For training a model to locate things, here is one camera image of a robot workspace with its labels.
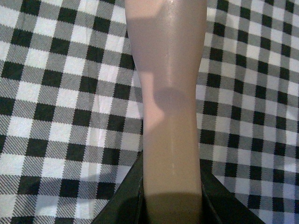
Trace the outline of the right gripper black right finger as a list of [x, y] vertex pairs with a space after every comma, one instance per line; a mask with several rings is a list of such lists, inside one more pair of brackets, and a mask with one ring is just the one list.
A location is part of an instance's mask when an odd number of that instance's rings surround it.
[[205, 224], [263, 224], [208, 171], [201, 172]]

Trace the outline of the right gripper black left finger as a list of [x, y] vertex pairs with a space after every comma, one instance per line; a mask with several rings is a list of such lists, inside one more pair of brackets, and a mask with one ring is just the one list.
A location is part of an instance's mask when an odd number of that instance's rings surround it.
[[143, 153], [139, 153], [116, 193], [92, 223], [143, 224], [143, 197]]

